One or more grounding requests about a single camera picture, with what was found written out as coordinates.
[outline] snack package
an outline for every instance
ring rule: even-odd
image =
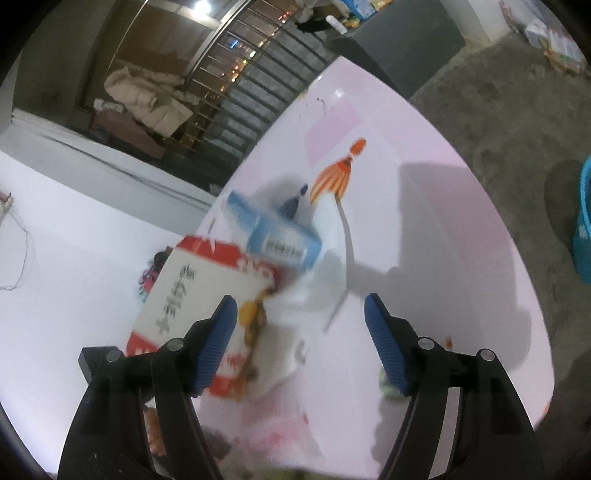
[[[245,256],[235,245],[186,236],[166,260],[135,321],[127,355],[154,352],[208,319],[222,297],[238,304],[238,322],[209,392],[241,399],[252,378],[251,358],[264,323],[262,301],[273,290],[277,268]]]

